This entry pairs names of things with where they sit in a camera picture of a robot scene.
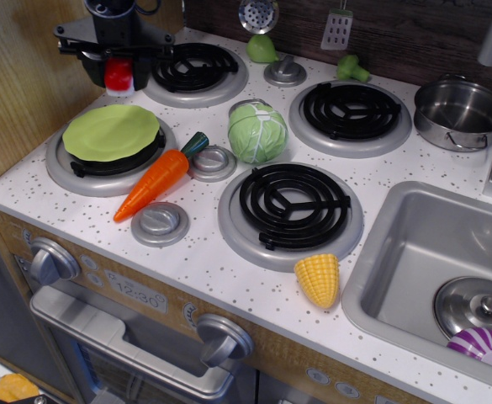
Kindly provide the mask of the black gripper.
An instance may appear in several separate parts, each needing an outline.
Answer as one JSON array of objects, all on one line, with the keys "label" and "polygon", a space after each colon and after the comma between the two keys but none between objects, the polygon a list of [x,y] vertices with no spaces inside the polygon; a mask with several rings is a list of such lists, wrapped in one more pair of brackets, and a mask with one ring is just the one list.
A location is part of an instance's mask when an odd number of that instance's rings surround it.
[{"label": "black gripper", "polygon": [[133,57],[134,89],[143,89],[151,77],[152,57],[170,57],[174,35],[146,22],[161,3],[143,8],[136,1],[85,1],[86,18],[58,24],[54,35],[59,50],[78,54],[91,81],[105,88],[108,56]]}]

